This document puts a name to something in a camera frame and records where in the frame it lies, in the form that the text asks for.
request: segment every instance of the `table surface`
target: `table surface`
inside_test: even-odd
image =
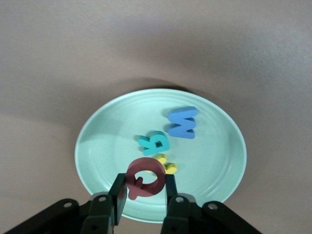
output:
[[[225,202],[264,234],[312,229],[312,3],[1,1],[0,232],[89,194],[74,148],[125,93],[176,88],[225,110],[246,141]],[[116,234],[160,232],[123,218]]]

